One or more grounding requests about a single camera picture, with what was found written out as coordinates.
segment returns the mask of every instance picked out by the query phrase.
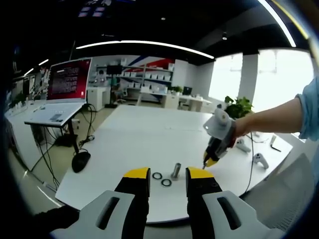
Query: laptop screen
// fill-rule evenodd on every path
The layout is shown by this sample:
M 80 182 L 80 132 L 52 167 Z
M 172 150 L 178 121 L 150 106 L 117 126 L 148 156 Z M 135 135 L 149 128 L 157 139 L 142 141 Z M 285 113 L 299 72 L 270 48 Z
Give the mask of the laptop screen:
M 90 65 L 85 59 L 51 66 L 46 99 L 85 99 Z

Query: ceiling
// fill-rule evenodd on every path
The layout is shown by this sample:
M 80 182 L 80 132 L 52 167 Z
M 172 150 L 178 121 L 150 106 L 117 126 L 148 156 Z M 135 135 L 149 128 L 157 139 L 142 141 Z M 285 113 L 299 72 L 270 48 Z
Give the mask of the ceiling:
M 17 9 L 21 22 L 16 24 L 14 55 L 21 74 L 50 59 L 48 64 L 69 59 L 75 47 L 103 41 L 147 40 L 196 49 L 197 42 L 225 22 L 259 6 L 256 0 L 112 0 L 110 6 L 87 5 L 87 0 L 54 0 L 44 7 L 41 1 L 25 1 Z M 78 17 L 83 7 L 87 16 Z M 104 7 L 101 17 L 94 10 Z M 287 24 L 298 48 L 308 49 L 292 23 Z M 233 35 L 201 51 L 214 57 L 260 48 L 289 47 L 277 24 L 269 24 Z M 200 65 L 211 59 L 163 46 L 112 44 L 74 49 L 72 59 L 97 55 L 149 55 L 187 60 Z

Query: computer monitor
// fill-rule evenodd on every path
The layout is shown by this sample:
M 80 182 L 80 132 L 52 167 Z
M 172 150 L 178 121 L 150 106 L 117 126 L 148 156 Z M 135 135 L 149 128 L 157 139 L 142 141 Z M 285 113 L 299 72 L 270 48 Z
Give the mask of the computer monitor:
M 184 87 L 183 95 L 189 96 L 191 94 L 192 87 Z
M 91 66 L 90 59 L 81 59 L 52 65 L 46 99 L 75 102 L 86 100 L 86 87 Z

